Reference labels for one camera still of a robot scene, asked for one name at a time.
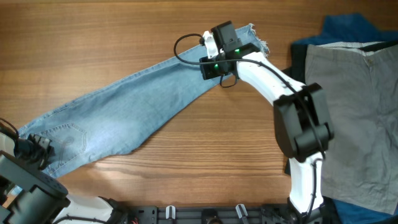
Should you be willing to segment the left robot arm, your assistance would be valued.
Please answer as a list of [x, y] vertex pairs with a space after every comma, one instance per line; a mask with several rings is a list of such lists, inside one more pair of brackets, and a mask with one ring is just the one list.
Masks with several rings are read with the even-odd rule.
[[51, 140], [31, 134], [22, 139], [18, 134], [1, 131], [1, 203], [14, 187], [21, 191], [7, 206], [1, 207], [1, 223], [36, 224], [128, 224], [128, 210], [112, 199], [81, 197], [51, 176], [44, 174]]

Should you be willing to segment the light blue denim jeans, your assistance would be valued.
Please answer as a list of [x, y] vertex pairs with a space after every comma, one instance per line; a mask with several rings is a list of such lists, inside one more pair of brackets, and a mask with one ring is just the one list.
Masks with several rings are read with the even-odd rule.
[[48, 111], [19, 129], [54, 148], [44, 172], [61, 177], [85, 164], [129, 154], [199, 96], [219, 83], [183, 63], [206, 56], [197, 45], [166, 61]]

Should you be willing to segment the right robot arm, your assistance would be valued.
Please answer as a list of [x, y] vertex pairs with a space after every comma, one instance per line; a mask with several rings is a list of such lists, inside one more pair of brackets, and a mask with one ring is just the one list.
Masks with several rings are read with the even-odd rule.
[[232, 22], [201, 35], [207, 55], [200, 59], [205, 80], [231, 73], [254, 87], [273, 107], [275, 139], [289, 160], [293, 221], [308, 223], [321, 215], [321, 172], [333, 139], [325, 92], [281, 72], [254, 44], [243, 44]]

